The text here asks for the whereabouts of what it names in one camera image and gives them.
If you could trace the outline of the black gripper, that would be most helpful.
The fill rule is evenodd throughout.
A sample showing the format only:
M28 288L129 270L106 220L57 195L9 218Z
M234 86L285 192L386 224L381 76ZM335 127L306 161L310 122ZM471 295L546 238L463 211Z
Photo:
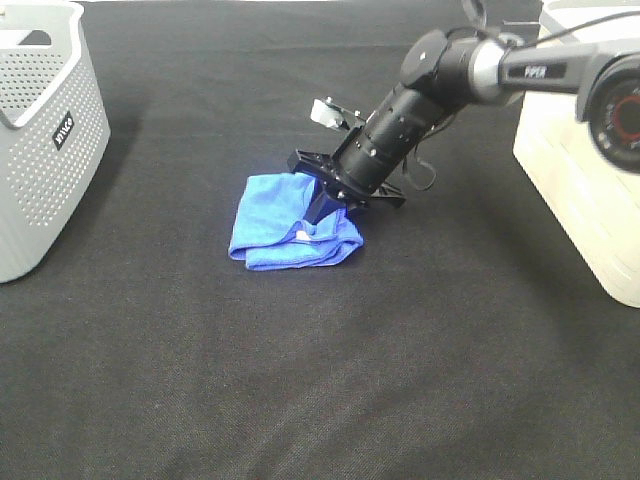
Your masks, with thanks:
M362 126L353 128L332 154L294 150L287 160L290 171L314 179L304 220L316 225L336 210L362 211L373 201L402 206L406 196L387 182L400 161L387 158Z

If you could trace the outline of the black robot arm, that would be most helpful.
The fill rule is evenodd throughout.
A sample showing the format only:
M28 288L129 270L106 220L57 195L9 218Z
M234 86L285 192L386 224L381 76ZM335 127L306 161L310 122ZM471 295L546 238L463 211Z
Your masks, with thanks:
M433 30L405 56L398 83L367 119L322 101L316 122L347 135L331 154L294 151L288 165L317 180L305 220L316 224L340 208L374 199L396 206L404 195L387 183L397 165L470 104L506 105L526 91L572 94L575 117L615 167L639 170L639 42L522 44L477 32L453 39Z

